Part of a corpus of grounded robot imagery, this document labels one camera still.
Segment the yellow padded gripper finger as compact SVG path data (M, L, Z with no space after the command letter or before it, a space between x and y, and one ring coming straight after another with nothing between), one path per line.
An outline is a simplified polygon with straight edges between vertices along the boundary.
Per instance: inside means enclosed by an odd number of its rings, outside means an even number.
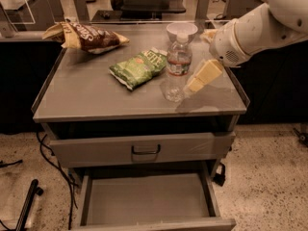
M223 65L215 59L202 60L183 88L186 95L193 95L217 79L223 71Z
M214 39L214 36L217 33L217 29L206 29L201 35L200 38L207 42L207 43L211 43Z

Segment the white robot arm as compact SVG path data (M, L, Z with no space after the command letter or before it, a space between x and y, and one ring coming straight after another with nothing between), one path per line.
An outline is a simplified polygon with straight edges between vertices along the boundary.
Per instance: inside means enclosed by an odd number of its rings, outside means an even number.
M308 0L262 0L263 3L201 38L209 44L210 60L196 67L183 88L191 96L214 81L226 67L238 66L255 54L308 39Z

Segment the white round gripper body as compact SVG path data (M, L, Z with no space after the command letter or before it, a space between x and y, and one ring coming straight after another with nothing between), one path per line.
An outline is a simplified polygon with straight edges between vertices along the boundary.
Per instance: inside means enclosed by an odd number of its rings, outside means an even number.
M238 19L233 19L220 27L209 46L209 52L224 66L238 66L250 59L241 48L236 36Z

